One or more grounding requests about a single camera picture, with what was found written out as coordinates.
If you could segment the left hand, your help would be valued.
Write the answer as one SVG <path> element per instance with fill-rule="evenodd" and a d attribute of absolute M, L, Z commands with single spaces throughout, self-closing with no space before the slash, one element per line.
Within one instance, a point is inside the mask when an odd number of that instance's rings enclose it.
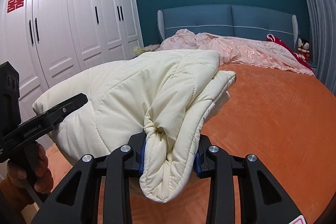
<path fill-rule="evenodd" d="M 34 189 L 39 193 L 49 194 L 54 186 L 54 180 L 49 169 L 46 150 L 37 142 L 34 142 L 30 147 L 32 147 L 34 153 L 31 156 L 33 163 L 30 166 L 38 178 L 34 184 Z M 24 188 L 23 181 L 27 178 L 26 169 L 21 168 L 15 161 L 9 160 L 7 162 L 7 177 L 18 188 Z"/>

